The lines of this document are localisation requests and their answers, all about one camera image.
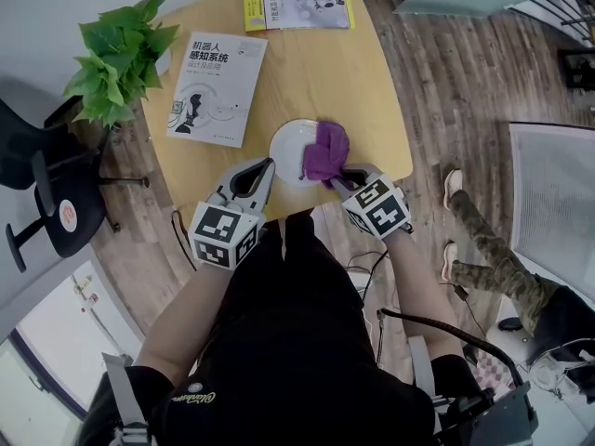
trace yellow book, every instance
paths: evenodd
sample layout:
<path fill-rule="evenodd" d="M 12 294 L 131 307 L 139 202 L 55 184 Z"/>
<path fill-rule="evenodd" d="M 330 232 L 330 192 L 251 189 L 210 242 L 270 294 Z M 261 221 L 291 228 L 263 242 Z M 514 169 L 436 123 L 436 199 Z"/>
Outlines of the yellow book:
<path fill-rule="evenodd" d="M 245 29 L 355 27 L 351 0 L 244 0 Z"/>

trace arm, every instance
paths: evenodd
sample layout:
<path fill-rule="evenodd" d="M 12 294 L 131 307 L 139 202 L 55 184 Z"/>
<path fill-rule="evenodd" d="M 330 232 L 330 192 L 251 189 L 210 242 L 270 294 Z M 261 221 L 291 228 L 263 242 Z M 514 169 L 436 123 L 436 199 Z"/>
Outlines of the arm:
<path fill-rule="evenodd" d="M 201 264 L 152 325 L 135 364 L 161 372 L 176 387 L 205 347 L 231 276 Z"/>
<path fill-rule="evenodd" d="M 395 230 L 383 241 L 389 250 L 401 311 L 456 326 L 456 315 L 446 292 L 436 282 L 409 233 Z M 456 337 L 410 321 L 403 321 L 403 327 L 407 336 L 424 336 L 431 360 L 449 354 L 463 357 L 463 349 Z"/>

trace black shirt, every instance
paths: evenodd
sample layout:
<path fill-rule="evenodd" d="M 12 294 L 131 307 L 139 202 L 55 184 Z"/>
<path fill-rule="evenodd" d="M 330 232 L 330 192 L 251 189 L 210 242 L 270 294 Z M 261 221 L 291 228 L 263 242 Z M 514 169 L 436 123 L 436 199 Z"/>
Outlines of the black shirt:
<path fill-rule="evenodd" d="M 437 394 L 479 391 L 457 356 L 432 363 Z M 342 440 L 430 442 L 430 397 L 378 369 L 363 319 L 318 305 L 277 303 L 215 335 L 196 373 L 178 388 L 148 367 L 127 373 L 152 434 L 166 444 Z M 104 375 L 79 444 L 105 445 L 118 425 Z"/>

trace black cable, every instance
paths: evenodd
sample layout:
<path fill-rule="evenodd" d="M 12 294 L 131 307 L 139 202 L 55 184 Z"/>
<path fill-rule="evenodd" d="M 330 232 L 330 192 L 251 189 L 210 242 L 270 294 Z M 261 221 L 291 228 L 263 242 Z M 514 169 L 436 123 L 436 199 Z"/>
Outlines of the black cable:
<path fill-rule="evenodd" d="M 400 314 L 397 312 L 393 312 L 392 310 L 387 308 L 381 308 L 379 312 L 389 317 L 396 317 L 397 319 L 404 319 L 406 321 L 423 323 L 425 325 L 429 325 L 430 327 L 436 327 L 437 329 L 443 330 L 450 335 L 454 335 L 455 337 L 467 342 L 468 344 L 472 344 L 473 346 L 494 355 L 494 357 L 496 357 L 507 367 L 509 367 L 514 384 L 517 387 L 520 387 L 523 384 L 522 377 L 519 374 L 519 371 L 516 369 L 516 364 L 514 363 L 514 361 L 512 361 L 512 359 L 506 353 L 504 353 L 500 348 L 496 347 L 495 345 L 492 345 L 489 342 L 486 342 L 485 340 L 481 340 L 481 338 L 478 338 L 474 335 L 468 334 L 465 331 L 457 329 L 456 327 L 450 324 L 435 321 L 434 319 L 410 316 L 408 314 Z"/>
<path fill-rule="evenodd" d="M 382 344 L 384 341 L 384 314 L 379 310 L 376 313 L 378 317 L 378 330 L 380 334 L 378 336 L 378 349 L 376 354 L 376 367 L 380 366 L 380 359 L 382 358 Z"/>
<path fill-rule="evenodd" d="M 487 335 L 485 334 L 485 330 L 481 327 L 480 323 L 477 322 L 475 314 L 473 313 L 473 309 L 471 308 L 471 306 L 469 305 L 469 302 L 467 300 L 467 298 L 469 297 L 469 294 L 467 291 L 465 291 L 465 289 L 463 289 L 463 286 L 460 286 L 458 284 L 452 284 L 451 282 L 441 282 L 440 285 L 441 286 L 453 286 L 455 288 L 455 294 L 458 296 L 458 298 L 460 300 L 462 300 L 465 304 L 467 304 L 467 308 L 469 309 L 469 314 L 471 314 L 471 317 L 475 321 L 475 325 L 477 325 L 479 330 L 482 332 L 483 336 L 487 337 Z"/>
<path fill-rule="evenodd" d="M 186 238 L 186 241 L 188 242 L 188 244 L 190 244 L 190 241 L 188 239 L 188 231 L 186 231 L 186 229 L 184 228 L 184 223 L 182 221 L 182 215 L 179 212 L 179 210 L 174 210 L 173 212 L 171 212 L 171 218 L 170 218 L 171 219 L 171 227 L 174 229 L 174 233 L 176 234 L 176 238 L 178 239 L 178 244 L 182 250 L 182 253 L 184 253 L 184 255 L 186 256 L 186 259 L 188 259 L 188 262 L 192 266 L 192 269 L 196 270 L 194 263 L 192 263 L 192 260 L 190 259 L 190 257 L 188 256 L 188 253 L 186 252 L 186 248 L 184 248 L 184 244 L 182 243 L 182 240 L 179 238 L 178 229 L 176 228 L 176 223 L 174 221 L 174 215 L 178 215 L 179 228 L 181 229 L 182 234 L 184 235 L 184 238 Z"/>
<path fill-rule="evenodd" d="M 349 271 L 350 269 L 358 269 L 360 271 L 365 272 L 366 274 L 370 274 L 370 269 L 364 268 L 362 266 L 346 266 L 345 270 Z"/>
<path fill-rule="evenodd" d="M 374 276 L 374 271 L 376 270 L 376 267 L 380 264 L 380 261 L 382 261 L 387 256 L 388 253 L 389 250 L 386 250 L 384 253 L 382 253 L 382 255 L 380 255 L 380 257 L 376 260 L 376 263 L 374 263 L 374 265 L 372 266 L 372 269 L 370 269 L 370 277 L 368 278 L 368 282 L 365 284 L 364 294 L 362 295 L 362 302 L 365 302 L 365 297 L 368 294 L 368 288 L 372 283 L 372 277 Z"/>
<path fill-rule="evenodd" d="M 484 337 L 487 337 L 487 335 L 485 334 L 485 331 L 482 329 L 481 325 L 479 322 L 477 322 L 477 319 L 475 319 L 475 314 L 473 314 L 473 310 L 471 309 L 471 306 L 469 305 L 469 301 L 467 299 L 465 299 L 465 304 L 467 304 L 467 308 L 469 309 L 469 314 L 471 314 L 471 317 L 473 318 L 473 320 L 475 321 L 475 325 L 478 326 L 478 328 L 480 329 L 480 331 L 482 332 Z"/>
<path fill-rule="evenodd" d="M 362 257 L 362 256 L 368 256 L 368 255 L 382 255 L 382 253 L 380 253 L 379 251 L 368 251 L 367 253 L 362 253 L 361 255 L 352 256 L 345 268 L 346 269 L 351 268 L 351 261 L 353 261 L 353 259 L 356 259 L 356 258 Z"/>

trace railing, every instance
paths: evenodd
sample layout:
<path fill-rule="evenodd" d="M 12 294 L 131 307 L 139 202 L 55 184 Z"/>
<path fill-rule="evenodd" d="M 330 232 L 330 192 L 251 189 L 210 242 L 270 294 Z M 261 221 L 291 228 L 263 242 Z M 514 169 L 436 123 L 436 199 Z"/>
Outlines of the railing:
<path fill-rule="evenodd" d="M 578 39 L 594 44 L 592 26 L 595 26 L 595 0 L 531 0 L 543 8 L 562 27 L 572 28 Z"/>

